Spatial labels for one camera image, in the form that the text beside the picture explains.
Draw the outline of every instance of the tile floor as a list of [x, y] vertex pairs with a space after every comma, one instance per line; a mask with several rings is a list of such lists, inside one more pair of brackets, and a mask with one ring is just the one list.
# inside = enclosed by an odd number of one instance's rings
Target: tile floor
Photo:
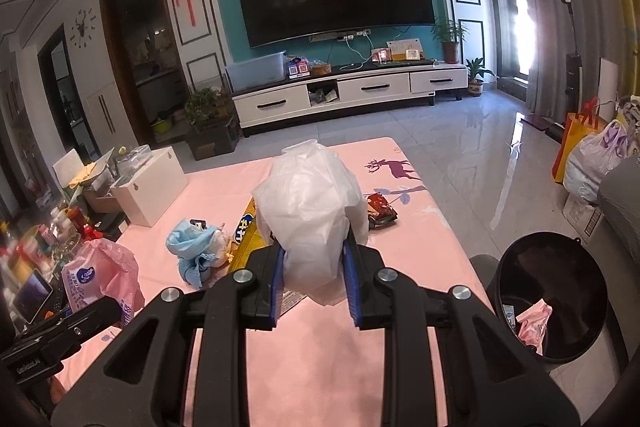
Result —
[[[469, 257], [496, 258], [519, 237], [551, 230], [574, 237], [564, 219], [566, 192], [550, 169], [559, 144], [520, 121], [524, 104], [497, 90], [480, 98], [439, 94], [436, 105], [381, 111], [258, 134], [236, 150], [196, 162], [186, 143], [174, 145], [185, 172], [279, 155], [317, 139], [331, 146], [393, 138], [420, 174]], [[552, 372], [582, 421], [618, 379], [606, 331], [580, 359]]]

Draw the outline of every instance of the trash bin liner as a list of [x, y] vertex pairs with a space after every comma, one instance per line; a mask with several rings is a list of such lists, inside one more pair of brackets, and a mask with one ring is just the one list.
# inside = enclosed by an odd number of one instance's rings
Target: trash bin liner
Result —
[[553, 308], [543, 354], [532, 351], [548, 370], [585, 353], [607, 313], [607, 286], [598, 264], [579, 239], [554, 232], [531, 233], [513, 243], [487, 293], [507, 327], [503, 304], [512, 305], [516, 316], [541, 298]]

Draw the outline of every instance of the smartphone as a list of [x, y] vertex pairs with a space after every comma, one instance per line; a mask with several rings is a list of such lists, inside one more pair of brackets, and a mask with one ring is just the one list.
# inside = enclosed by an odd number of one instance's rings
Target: smartphone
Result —
[[42, 273], [34, 270], [15, 295], [14, 307], [25, 322], [31, 324], [52, 293], [53, 288]]

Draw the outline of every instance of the pink tablecloth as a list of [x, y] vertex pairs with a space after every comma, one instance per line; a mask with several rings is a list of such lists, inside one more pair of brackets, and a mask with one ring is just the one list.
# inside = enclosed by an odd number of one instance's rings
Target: pink tablecloth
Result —
[[[424, 184], [390, 138], [332, 148], [356, 175], [364, 194], [386, 194], [398, 211], [387, 229], [369, 234], [387, 266], [421, 286], [448, 290], [465, 284], [488, 304], [482, 285]], [[251, 190], [268, 174], [271, 159], [188, 174], [189, 185], [152, 229], [133, 225], [119, 242], [140, 264], [146, 302], [167, 286], [190, 288], [178, 275], [176, 259], [164, 240], [181, 219], [205, 219], [235, 229]], [[84, 344], [59, 375], [69, 388], [118, 333], [110, 328]], [[436, 376], [438, 423], [446, 408], [434, 335], [430, 336]], [[270, 332], [247, 334], [247, 371], [254, 427], [370, 427], [380, 424], [383, 382], [383, 331], [353, 327], [347, 302], [321, 307], [304, 299]]]

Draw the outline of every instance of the tv stand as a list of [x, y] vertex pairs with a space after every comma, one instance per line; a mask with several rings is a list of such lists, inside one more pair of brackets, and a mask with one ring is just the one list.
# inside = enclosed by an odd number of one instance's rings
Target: tv stand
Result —
[[[462, 100], [467, 86], [462, 64], [402, 64], [380, 67], [367, 63], [357, 70], [334, 68], [332, 73], [288, 80], [269, 87], [233, 95], [245, 136], [273, 128], [350, 114], [434, 104], [438, 90], [452, 89]], [[338, 99], [312, 105], [308, 92], [335, 89]]]

